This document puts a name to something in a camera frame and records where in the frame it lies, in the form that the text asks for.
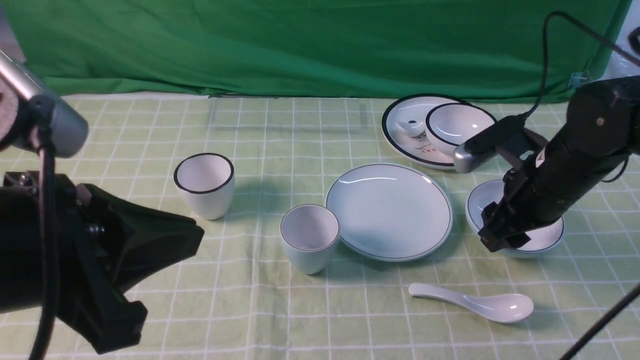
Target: black rim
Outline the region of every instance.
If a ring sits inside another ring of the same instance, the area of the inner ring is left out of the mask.
[[[329,191],[327,191],[326,193],[326,198],[324,200],[324,206],[329,209],[329,195],[331,194],[331,190],[333,190],[333,187],[338,183],[338,181],[345,176],[346,174],[352,172],[352,171],[356,171],[359,168],[364,168],[364,167],[370,167],[370,166],[376,166],[376,165],[385,165],[385,166],[390,166],[390,167],[398,167],[398,168],[402,168],[405,170],[410,170],[412,172],[415,172],[416,174],[424,177],[427,176],[421,172],[419,172],[418,170],[412,169],[410,167],[405,167],[402,165],[396,165],[396,164],[388,164],[388,163],[376,163],[376,164],[368,164],[368,165],[362,165],[361,167],[356,167],[356,168],[352,168],[351,170],[345,172],[344,174],[340,175],[331,185],[331,187],[329,188]],[[447,197],[447,194],[444,192],[444,189],[442,189],[440,187],[440,185],[438,185],[438,183],[436,183],[433,179],[431,179],[431,182],[435,185],[436,189],[438,189],[438,191],[440,192],[440,194],[442,194],[442,196],[444,196],[444,198],[447,200],[447,203],[449,206],[447,206],[447,212],[449,213],[449,225],[447,226],[447,230],[445,230],[445,234],[451,234],[451,229],[453,227],[453,208],[451,205],[451,199]],[[380,255],[375,255],[375,254],[371,254],[370,252],[366,252],[362,249],[358,249],[357,247],[355,247],[353,244],[351,244],[350,242],[347,241],[347,239],[345,239],[345,237],[340,234],[340,237],[342,238],[342,241],[350,248],[352,248],[353,250],[359,251],[363,254],[367,254],[369,255],[371,258],[377,258],[377,259],[389,259],[389,260],[400,260],[400,259],[413,259],[413,258],[420,258],[424,253],[429,252],[429,251],[435,251],[434,248],[438,248],[439,246],[442,245],[442,243],[448,239],[449,235],[447,236],[443,236],[440,238],[440,240],[438,240],[438,243],[436,243],[436,245],[432,246],[431,248],[429,248],[428,250],[425,250],[423,252],[421,252],[420,254],[416,254],[416,255],[411,255],[411,256],[401,256],[399,258],[390,258],[388,256],[380,256]]]
[[[453,96],[447,96],[447,95],[440,95],[440,94],[417,94],[417,95],[411,95],[411,96],[406,96],[403,97],[402,99],[398,99],[396,101],[394,101],[393,104],[389,105],[389,107],[385,110],[384,115],[382,115],[382,132],[385,135],[385,138],[387,138],[387,141],[389,141],[389,143],[391,144],[391,146],[393,146],[396,150],[398,150],[401,154],[415,160],[418,161],[419,163],[423,163],[423,164],[428,164],[428,165],[435,165],[435,166],[439,166],[439,167],[453,167],[452,163],[439,163],[436,161],[429,161],[429,160],[425,160],[422,158],[419,158],[417,156],[414,156],[412,154],[410,154],[409,152],[405,151],[402,147],[400,147],[394,140],[393,138],[391,138],[391,134],[389,133],[388,129],[387,129],[387,117],[389,116],[389,113],[391,113],[391,111],[401,102],[407,101],[407,100],[411,100],[411,99],[415,99],[416,97],[439,97],[441,99],[448,99],[448,100],[453,100],[453,101],[457,101],[454,102],[454,104],[465,104],[465,105],[471,105],[469,102],[459,99],[457,97],[453,97]]]
[[[471,209],[469,208],[469,200],[471,199],[471,196],[473,196],[474,192],[476,192],[476,190],[478,190],[478,188],[480,186],[482,186],[483,184],[486,184],[486,183],[491,183],[493,181],[502,182],[502,180],[489,180],[489,181],[487,181],[485,183],[482,183],[482,184],[476,186],[476,188],[474,188],[469,193],[469,197],[467,198],[467,205],[465,206],[465,208],[467,209],[467,213],[469,214],[469,217],[471,218],[471,222],[473,222],[474,225],[478,228],[478,232],[480,232],[481,228],[478,226],[478,224],[476,224],[476,222],[474,221],[474,218],[471,217]],[[508,250],[516,251],[516,252],[524,252],[524,253],[534,253],[534,252],[545,251],[545,250],[547,250],[547,249],[549,249],[551,247],[554,247],[560,242],[560,240],[562,240],[562,235],[564,235],[564,217],[560,217],[560,226],[561,226],[561,228],[560,228],[560,236],[558,236],[558,240],[556,240],[553,244],[551,244],[551,246],[545,247],[544,249],[540,249],[540,250],[520,250],[520,249],[508,249]]]
[[[436,134],[436,133],[433,131],[433,129],[431,128],[431,114],[433,114],[433,112],[434,112],[434,111],[436,111],[437,109],[443,108],[443,107],[448,106],[448,105],[456,105],[456,104],[442,104],[442,105],[438,105],[438,106],[436,106],[435,108],[431,109],[431,111],[429,111],[429,113],[427,114],[426,119],[424,120],[424,123],[427,125],[427,130],[429,131],[429,134],[431,134],[431,135],[435,136],[435,137],[436,137],[438,140],[440,140],[441,142],[448,143],[449,145],[453,145],[453,146],[458,146],[458,145],[460,145],[460,144],[458,144],[458,143],[448,142],[447,140],[444,140],[443,138],[439,137],[439,136],[438,136],[438,134]],[[487,115],[488,115],[488,116],[493,120],[493,123],[494,123],[494,124],[497,122],[497,120],[495,120],[495,117],[494,117],[493,115],[491,115],[491,114],[490,114],[488,111],[486,111],[485,109],[479,108],[479,107],[474,106],[474,105],[472,105],[472,104],[463,104],[463,105],[465,105],[465,106],[470,106],[470,107],[472,107],[472,108],[476,108],[476,109],[478,109],[478,110],[482,111],[483,113],[487,114]]]
[[[185,188],[182,184],[180,184],[180,181],[178,181],[178,171],[180,170],[180,167],[182,166],[182,164],[184,164],[184,163],[185,163],[185,161],[187,161],[187,160],[191,160],[191,159],[193,159],[193,158],[199,158],[199,157],[201,157],[201,156],[217,156],[217,157],[219,157],[219,158],[223,158],[223,159],[224,159],[224,160],[226,160],[226,161],[227,161],[227,163],[229,164],[229,167],[230,167],[230,169],[231,169],[231,172],[229,173],[229,177],[227,178],[227,180],[225,180],[225,182],[224,182],[224,183],[222,183],[222,185],[217,186],[217,187],[215,187],[215,188],[213,188],[213,189],[211,189],[211,190],[205,190],[205,191],[203,191],[203,192],[196,192],[196,191],[193,191],[193,190],[187,189],[187,188]],[[184,191],[186,191],[186,192],[188,192],[188,193],[193,193],[193,194],[201,195],[201,194],[205,194],[205,193],[212,193],[212,192],[215,192],[215,191],[217,191],[217,190],[220,190],[220,189],[221,189],[222,187],[224,187],[226,184],[229,184],[229,181],[231,181],[231,179],[234,177],[234,172],[235,172],[234,165],[231,163],[231,161],[230,161],[226,156],[224,156],[224,155],[220,155],[220,154],[216,154],[215,152],[203,152],[203,153],[200,153],[200,154],[191,155],[190,157],[188,157],[188,158],[186,158],[186,159],[184,159],[184,160],[180,161],[180,163],[178,164],[178,166],[176,166],[176,167],[175,167],[175,171],[173,171],[173,182],[174,182],[174,183],[176,184],[176,186],[178,186],[178,188],[179,188],[179,189],[181,189],[181,190],[184,190]]]

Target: white plate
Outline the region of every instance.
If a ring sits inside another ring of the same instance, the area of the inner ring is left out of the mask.
[[[477,233],[483,226],[482,210],[495,201],[502,199],[504,183],[502,180],[491,180],[478,185],[467,198],[465,213],[469,226]],[[564,220],[560,218],[552,225],[526,232],[531,238],[529,242],[518,249],[503,249],[505,255],[524,258],[536,256],[541,252],[551,250],[560,243],[564,232]]]
[[[403,97],[391,104],[382,116],[382,132],[391,147],[400,155],[425,167],[454,170],[453,159],[433,147],[426,136],[412,138],[400,130],[398,122],[425,122],[427,114],[443,104],[469,104],[454,97],[421,94]]]
[[[431,178],[395,164],[357,167],[340,176],[326,196],[340,222],[342,241],[381,261],[421,258],[449,236],[451,202]]]

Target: table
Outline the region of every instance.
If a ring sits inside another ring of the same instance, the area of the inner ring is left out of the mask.
[[[564,241],[539,259],[490,254],[468,227],[463,205],[479,183],[508,170],[495,159],[471,174],[433,170],[400,157],[382,136],[386,99],[100,98],[66,100],[91,126],[86,146],[58,173],[129,201],[194,216],[173,186],[183,158],[219,152],[236,168],[234,203],[223,220],[198,223],[198,254],[127,293],[149,310],[141,343],[101,359],[557,359],[640,279],[640,162],[600,184],[565,216]],[[498,119],[525,104],[480,104]],[[530,126],[551,138],[566,104],[543,105]],[[341,246],[326,271],[306,276],[280,247],[284,213],[322,204],[333,181],[376,162],[419,169],[451,198],[454,229],[424,259],[390,264]],[[36,170],[35,155],[9,149],[0,170]],[[472,295],[520,292],[536,310],[516,325],[413,299],[411,282]],[[0,315],[0,359],[23,359],[39,309]],[[582,359],[637,359],[640,303],[619,316]],[[52,359],[94,359],[63,323]]]

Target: green cloth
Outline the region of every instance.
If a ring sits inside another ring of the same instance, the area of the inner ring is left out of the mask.
[[[447,94],[531,101],[541,28],[563,10],[615,39],[630,0],[20,0],[29,66],[60,94],[142,90],[319,97]],[[550,27],[549,96],[610,51]]]

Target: black cable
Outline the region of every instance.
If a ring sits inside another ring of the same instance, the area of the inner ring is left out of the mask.
[[[591,29],[589,29],[586,25],[584,25],[580,21],[574,19],[571,15],[569,15],[569,14],[567,14],[565,12],[552,12],[552,13],[549,13],[547,15],[547,17],[545,17],[545,22],[542,25],[542,79],[540,80],[540,92],[538,93],[538,98],[536,99],[536,102],[533,104],[531,109],[529,109],[529,111],[527,111],[526,113],[522,114],[525,117],[525,119],[528,118],[529,116],[531,116],[531,114],[534,111],[536,111],[536,108],[538,108],[538,106],[540,105],[540,102],[542,101],[542,97],[545,94],[545,86],[546,86],[546,82],[547,82],[547,71],[548,71],[548,63],[549,63],[547,29],[548,29],[548,25],[549,25],[549,20],[551,20],[551,18],[556,17],[556,16],[562,17],[564,20],[567,20],[568,22],[571,22],[576,28],[580,29],[583,33],[591,36],[592,38],[594,38],[597,41],[599,41],[601,44],[604,44],[607,47],[611,48],[611,50],[615,51],[616,53],[618,53],[623,58],[627,59],[631,63],[633,63],[633,64],[635,64],[635,65],[640,67],[640,60],[638,60],[637,58],[635,58],[633,55],[629,54],[628,52],[624,51],[619,46],[617,46],[616,44],[612,43],[611,41],[609,41],[608,39],[606,39],[602,35],[598,34],[597,32],[595,32],[595,31],[593,31]]]
[[[615,180],[618,180],[622,174],[624,174],[625,170],[627,169],[627,165],[629,164],[629,158],[625,159],[625,162],[622,164],[622,168],[620,168],[620,171],[618,172],[617,175],[615,175],[613,178],[609,179],[609,180],[603,180],[603,183],[613,183]]]
[[[564,353],[560,360],[568,360],[573,358],[578,351],[582,349],[594,336],[596,336],[613,318],[615,318],[620,312],[631,304],[640,295],[640,283],[636,285],[633,290],[625,295],[611,310],[601,317],[597,323],[582,335],[582,337],[573,346]]]
[[[40,156],[38,179],[38,205],[40,215],[40,247],[42,251],[42,312],[38,332],[31,348],[29,360],[42,360],[49,348],[58,313],[60,297],[60,266],[56,235],[56,148],[51,140],[49,121],[53,103],[48,100],[34,102],[37,128],[32,143]]]
[[[55,159],[50,147],[42,147],[40,154],[40,241],[42,242],[42,281],[44,287],[42,314],[38,332],[31,349],[30,360],[42,360],[49,348],[60,296],[60,268],[56,241],[56,183]]]

